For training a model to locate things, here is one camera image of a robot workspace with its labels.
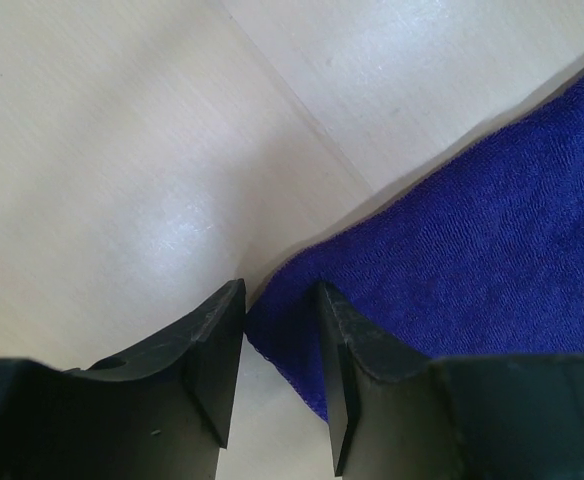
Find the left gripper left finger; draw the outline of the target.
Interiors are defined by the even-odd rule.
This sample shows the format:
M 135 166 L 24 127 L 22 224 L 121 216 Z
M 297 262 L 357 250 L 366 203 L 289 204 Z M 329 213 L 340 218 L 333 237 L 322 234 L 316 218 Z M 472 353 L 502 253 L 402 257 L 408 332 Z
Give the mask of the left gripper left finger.
M 246 314 L 231 280 L 88 369 L 0 358 L 0 479 L 212 479 Z

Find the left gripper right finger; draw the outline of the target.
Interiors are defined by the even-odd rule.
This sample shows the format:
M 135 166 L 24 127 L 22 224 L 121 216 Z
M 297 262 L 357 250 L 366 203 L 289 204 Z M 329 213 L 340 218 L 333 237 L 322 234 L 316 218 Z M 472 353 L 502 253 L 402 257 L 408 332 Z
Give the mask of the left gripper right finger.
M 584 354 L 432 359 L 317 287 L 335 474 L 584 479 Z

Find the purple towel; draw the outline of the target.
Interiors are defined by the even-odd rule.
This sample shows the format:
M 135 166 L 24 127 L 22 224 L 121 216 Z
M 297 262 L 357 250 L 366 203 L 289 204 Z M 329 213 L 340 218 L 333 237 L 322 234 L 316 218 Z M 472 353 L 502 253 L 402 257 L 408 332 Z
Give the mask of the purple towel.
M 584 352 L 584 76 L 271 278 L 247 339 L 324 416 L 320 281 L 431 357 Z

